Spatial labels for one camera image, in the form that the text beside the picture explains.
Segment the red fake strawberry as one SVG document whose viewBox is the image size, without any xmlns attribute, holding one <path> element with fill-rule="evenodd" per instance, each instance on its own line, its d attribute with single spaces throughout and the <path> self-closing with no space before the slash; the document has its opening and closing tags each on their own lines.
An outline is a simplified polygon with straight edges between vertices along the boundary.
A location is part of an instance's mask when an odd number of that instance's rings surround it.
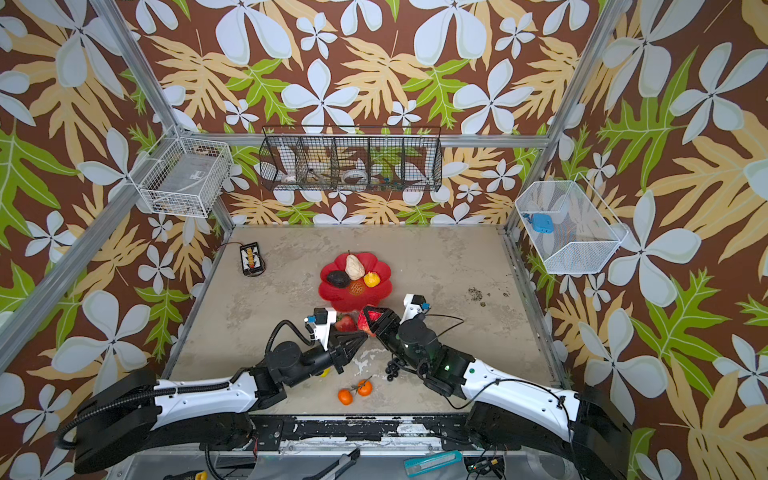
<svg viewBox="0 0 768 480">
<path fill-rule="evenodd" d="M 349 314 L 344 314 L 338 317 L 335 324 L 335 329 L 342 333 L 351 333 L 358 330 L 356 319 Z"/>
</svg>

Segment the small orange-yellow fruit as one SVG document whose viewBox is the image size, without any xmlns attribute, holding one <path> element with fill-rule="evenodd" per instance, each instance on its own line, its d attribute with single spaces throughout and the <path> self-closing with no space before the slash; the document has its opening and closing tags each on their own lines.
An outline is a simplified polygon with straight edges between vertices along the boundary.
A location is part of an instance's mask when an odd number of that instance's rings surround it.
<svg viewBox="0 0 768 480">
<path fill-rule="evenodd" d="M 363 281 L 367 288 L 375 288 L 381 283 L 381 278 L 376 272 L 371 271 L 364 275 Z"/>
</svg>

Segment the black fake grape bunch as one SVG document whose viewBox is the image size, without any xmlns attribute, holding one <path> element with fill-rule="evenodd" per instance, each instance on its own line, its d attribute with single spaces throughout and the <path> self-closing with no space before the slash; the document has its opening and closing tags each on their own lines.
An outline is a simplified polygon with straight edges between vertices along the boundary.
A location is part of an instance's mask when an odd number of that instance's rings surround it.
<svg viewBox="0 0 768 480">
<path fill-rule="evenodd" d="M 403 372 L 413 373 L 413 370 L 399 358 L 391 359 L 385 368 L 386 379 L 388 382 L 393 382 Z"/>
</svg>

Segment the cream fake garlic bulb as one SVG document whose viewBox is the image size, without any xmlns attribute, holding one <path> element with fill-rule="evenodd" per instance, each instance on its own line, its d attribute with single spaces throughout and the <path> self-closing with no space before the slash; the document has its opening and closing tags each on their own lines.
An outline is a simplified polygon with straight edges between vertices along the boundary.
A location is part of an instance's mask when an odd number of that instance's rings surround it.
<svg viewBox="0 0 768 480">
<path fill-rule="evenodd" d="M 365 267 L 360 259 L 354 254 L 349 254 L 346 257 L 344 272 L 351 281 L 360 280 L 366 275 Z"/>
</svg>

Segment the dark fake avocado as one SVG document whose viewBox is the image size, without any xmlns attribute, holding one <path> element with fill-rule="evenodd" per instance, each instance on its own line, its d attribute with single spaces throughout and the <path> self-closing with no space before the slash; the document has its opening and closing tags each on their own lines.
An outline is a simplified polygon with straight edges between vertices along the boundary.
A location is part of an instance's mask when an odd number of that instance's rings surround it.
<svg viewBox="0 0 768 480">
<path fill-rule="evenodd" d="M 343 270 L 334 270 L 327 274 L 326 281 L 333 288 L 345 289 L 352 282 L 349 275 Z"/>
</svg>

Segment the red fake pomegranate piece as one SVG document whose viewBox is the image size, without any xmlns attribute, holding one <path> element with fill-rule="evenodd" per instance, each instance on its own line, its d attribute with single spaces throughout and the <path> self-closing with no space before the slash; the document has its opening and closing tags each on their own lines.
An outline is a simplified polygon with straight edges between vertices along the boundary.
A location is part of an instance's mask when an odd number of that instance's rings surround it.
<svg viewBox="0 0 768 480">
<path fill-rule="evenodd" d="M 371 330 L 371 324 L 376 323 L 381 313 L 375 310 L 363 310 L 359 313 L 357 319 L 358 329 L 364 331 L 369 336 L 373 336 L 374 333 Z"/>
</svg>

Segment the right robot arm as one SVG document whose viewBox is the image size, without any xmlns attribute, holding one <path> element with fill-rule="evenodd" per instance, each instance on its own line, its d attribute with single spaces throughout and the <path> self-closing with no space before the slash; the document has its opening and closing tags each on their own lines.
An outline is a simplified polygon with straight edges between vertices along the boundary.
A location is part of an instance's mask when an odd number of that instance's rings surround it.
<svg viewBox="0 0 768 480">
<path fill-rule="evenodd" d="M 632 427 L 604 392 L 546 387 L 504 373 L 443 344 L 422 312 L 403 320 L 388 308 L 366 307 L 362 315 L 398 366 L 443 398 L 462 399 L 474 444 L 558 455 L 586 479 L 627 478 Z"/>
</svg>

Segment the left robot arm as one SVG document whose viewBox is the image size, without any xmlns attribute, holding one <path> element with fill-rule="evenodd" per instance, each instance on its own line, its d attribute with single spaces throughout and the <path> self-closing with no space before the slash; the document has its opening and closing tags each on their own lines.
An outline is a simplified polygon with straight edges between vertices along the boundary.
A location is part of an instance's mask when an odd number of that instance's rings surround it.
<svg viewBox="0 0 768 480">
<path fill-rule="evenodd" d="M 284 401 L 287 390 L 329 368 L 342 372 L 365 343 L 364 332 L 332 332 L 326 346 L 270 345 L 261 362 L 231 377 L 154 380 L 146 369 L 102 391 L 61 427 L 55 445 L 74 453 L 78 474 L 114 466 L 144 450 L 200 443 L 220 450 L 248 444 L 251 415 Z"/>
</svg>

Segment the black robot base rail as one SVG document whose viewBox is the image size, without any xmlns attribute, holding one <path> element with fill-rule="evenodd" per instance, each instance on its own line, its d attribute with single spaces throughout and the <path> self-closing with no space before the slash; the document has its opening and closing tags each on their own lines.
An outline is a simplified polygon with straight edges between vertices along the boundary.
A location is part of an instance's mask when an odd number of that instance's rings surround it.
<svg viewBox="0 0 768 480">
<path fill-rule="evenodd" d="M 253 438 L 261 451 L 339 444 L 379 450 L 455 450 L 472 444 L 465 413 L 393 415 L 253 415 Z"/>
</svg>

